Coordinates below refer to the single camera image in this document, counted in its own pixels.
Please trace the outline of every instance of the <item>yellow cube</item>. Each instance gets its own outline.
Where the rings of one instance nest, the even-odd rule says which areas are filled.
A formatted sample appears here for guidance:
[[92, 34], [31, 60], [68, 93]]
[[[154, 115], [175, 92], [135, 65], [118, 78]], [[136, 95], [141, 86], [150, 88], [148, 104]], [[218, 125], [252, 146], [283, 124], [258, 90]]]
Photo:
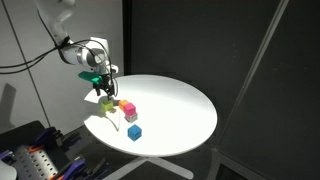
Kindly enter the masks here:
[[119, 108], [123, 111], [123, 107], [128, 104], [129, 102], [127, 100], [121, 100], [119, 101]]

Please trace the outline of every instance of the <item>cube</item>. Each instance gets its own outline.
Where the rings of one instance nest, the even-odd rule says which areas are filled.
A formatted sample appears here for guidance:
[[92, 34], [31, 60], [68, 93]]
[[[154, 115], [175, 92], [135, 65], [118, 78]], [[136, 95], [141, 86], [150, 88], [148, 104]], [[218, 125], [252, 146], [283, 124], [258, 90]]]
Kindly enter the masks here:
[[133, 121], [138, 119], [138, 114], [134, 114], [133, 116], [125, 116], [124, 117], [129, 123], [132, 123]]
[[112, 101], [102, 101], [101, 102], [102, 110], [107, 112], [113, 109], [113, 102]]
[[128, 103], [128, 104], [124, 105], [123, 109], [124, 109], [124, 114], [126, 116], [130, 117], [130, 116], [137, 114], [136, 113], [136, 106], [133, 105], [132, 103]]
[[129, 102], [128, 102], [127, 100], [119, 101], [119, 103], [118, 103], [119, 108], [120, 108], [122, 111], [124, 111], [124, 110], [123, 110], [123, 106], [126, 105], [126, 104], [128, 104], [128, 103], [129, 103]]
[[139, 139], [142, 135], [141, 133], [142, 133], [142, 129], [137, 125], [133, 125], [128, 129], [128, 136], [133, 141], [136, 141], [137, 139]]

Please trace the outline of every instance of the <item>table leg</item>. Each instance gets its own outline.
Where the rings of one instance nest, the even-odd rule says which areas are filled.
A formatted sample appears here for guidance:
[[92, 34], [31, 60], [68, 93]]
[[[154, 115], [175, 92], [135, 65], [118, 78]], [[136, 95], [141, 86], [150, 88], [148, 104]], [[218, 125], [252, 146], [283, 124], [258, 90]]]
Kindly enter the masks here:
[[186, 179], [193, 179], [193, 173], [183, 167], [180, 167], [176, 164], [173, 164], [169, 161], [166, 161], [164, 159], [158, 158], [158, 157], [137, 157], [127, 165], [123, 166], [122, 168], [118, 169], [117, 171], [113, 172], [103, 180], [118, 180], [122, 177], [124, 177], [129, 172], [133, 171], [140, 165], [142, 165], [144, 162], [149, 161], [155, 165], [158, 165], [166, 170], [169, 170], [175, 174], [178, 174]]
[[117, 171], [113, 172], [103, 180], [117, 180], [128, 174], [129, 172], [133, 171], [141, 164], [148, 160], [147, 157], [137, 157], [133, 161], [129, 162], [127, 165], [123, 166], [122, 168], [118, 169]]
[[180, 167], [176, 164], [173, 164], [169, 161], [166, 161], [164, 159], [161, 158], [157, 158], [157, 157], [149, 157], [148, 161], [156, 164], [164, 169], [167, 169], [175, 174], [178, 174], [186, 179], [193, 179], [193, 173], [183, 167]]

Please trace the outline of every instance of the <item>cable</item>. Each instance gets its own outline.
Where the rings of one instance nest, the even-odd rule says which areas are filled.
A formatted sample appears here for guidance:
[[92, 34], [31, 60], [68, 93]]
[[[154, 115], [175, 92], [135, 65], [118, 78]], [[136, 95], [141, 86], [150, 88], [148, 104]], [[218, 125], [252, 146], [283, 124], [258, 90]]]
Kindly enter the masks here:
[[71, 45], [78, 45], [78, 46], [80, 46], [80, 47], [86, 48], [93, 57], [94, 57], [94, 56], [97, 56], [101, 61], [103, 61], [103, 60], [101, 59], [101, 57], [97, 55], [96, 52], [94, 52], [92, 49], [88, 48], [86, 45], [83, 45], [83, 44], [80, 44], [80, 43], [74, 43], [74, 44], [71, 44]]
[[79, 44], [79, 43], [82, 43], [82, 42], [90, 42], [90, 41], [98, 43], [103, 48], [105, 54], [108, 57], [109, 66], [110, 66], [110, 77], [112, 79], [112, 72], [111, 72], [111, 64], [112, 64], [112, 62], [111, 62], [110, 55], [109, 55], [108, 51], [106, 50], [106, 48], [99, 41], [96, 41], [96, 40], [93, 40], [93, 39], [84, 39], [84, 40], [76, 41], [76, 42], [74, 42], [74, 44]]
[[49, 36], [50, 36], [51, 40], [53, 41], [54, 45], [55, 45], [55, 46], [58, 46], [58, 45], [57, 45], [57, 43], [56, 43], [56, 41], [54, 41], [53, 36], [51, 35], [51, 33], [50, 33], [50, 31], [49, 31], [48, 27], [47, 27], [47, 26], [46, 26], [46, 24], [44, 23], [44, 21], [43, 21], [43, 19], [42, 19], [41, 15], [40, 15], [39, 10], [37, 10], [37, 12], [38, 12], [38, 16], [39, 16], [39, 18], [40, 18], [40, 21], [41, 21], [42, 25], [43, 25], [43, 26], [44, 26], [44, 28], [46, 29], [46, 31], [47, 31], [47, 33], [49, 34]]
[[52, 48], [51, 50], [39, 55], [38, 57], [34, 58], [33, 60], [30, 60], [30, 61], [27, 61], [27, 62], [24, 62], [24, 63], [21, 63], [21, 64], [15, 64], [15, 65], [10, 65], [10, 66], [0, 66], [0, 69], [7, 69], [7, 68], [15, 68], [15, 67], [19, 67], [19, 66], [25, 66], [27, 64], [30, 64], [36, 60], [38, 60], [39, 58], [41, 57], [44, 57], [46, 56], [47, 54], [51, 53], [52, 51], [54, 50], [57, 50], [57, 48]]
[[118, 81], [117, 81], [116, 78], [113, 78], [113, 80], [116, 82], [116, 87], [117, 87], [117, 88], [116, 88], [116, 89], [117, 89], [117, 93], [115, 93], [114, 96], [117, 97], [117, 96], [118, 96], [118, 92], [119, 92], [119, 91], [118, 91]]
[[32, 64], [31, 66], [28, 66], [24, 69], [18, 70], [18, 71], [12, 71], [12, 72], [0, 72], [0, 74], [15, 74], [15, 73], [19, 73], [25, 70], [30, 69], [31, 67], [33, 67], [34, 65], [38, 64], [44, 57], [46, 57], [46, 55], [42, 56], [40, 59], [38, 59], [34, 64]]

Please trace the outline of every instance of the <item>white round table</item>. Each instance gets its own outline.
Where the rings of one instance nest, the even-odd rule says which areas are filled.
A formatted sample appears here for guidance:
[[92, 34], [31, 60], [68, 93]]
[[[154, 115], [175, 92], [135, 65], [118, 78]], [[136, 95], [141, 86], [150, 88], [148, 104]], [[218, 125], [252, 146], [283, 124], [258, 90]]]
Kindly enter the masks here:
[[[129, 123], [124, 113], [104, 116], [92, 114], [85, 120], [88, 130], [101, 142], [116, 150], [140, 156], [106, 179], [119, 179], [145, 161], [150, 161], [192, 179], [191, 171], [159, 157], [188, 152], [203, 144], [213, 133], [217, 113], [212, 102], [196, 88], [167, 77], [131, 75], [117, 78], [118, 95], [115, 100], [127, 100], [136, 106], [138, 119]], [[106, 97], [92, 90], [85, 101], [96, 103]], [[128, 137], [128, 128], [137, 125], [142, 136], [136, 141]]]

